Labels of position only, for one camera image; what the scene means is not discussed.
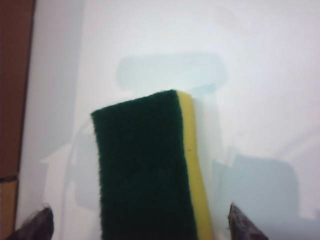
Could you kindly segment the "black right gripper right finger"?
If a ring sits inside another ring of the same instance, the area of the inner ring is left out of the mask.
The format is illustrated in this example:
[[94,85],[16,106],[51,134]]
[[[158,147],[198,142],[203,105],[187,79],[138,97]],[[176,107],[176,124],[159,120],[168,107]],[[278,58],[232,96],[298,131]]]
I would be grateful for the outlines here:
[[228,226],[232,240],[269,239],[234,203],[230,205]]

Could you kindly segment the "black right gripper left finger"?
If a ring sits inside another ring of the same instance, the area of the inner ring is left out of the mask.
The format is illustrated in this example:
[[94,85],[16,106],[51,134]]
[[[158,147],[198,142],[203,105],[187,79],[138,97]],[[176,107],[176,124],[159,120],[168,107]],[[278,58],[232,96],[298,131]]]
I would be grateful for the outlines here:
[[9,240],[51,240],[54,234],[54,214],[48,205],[28,217]]

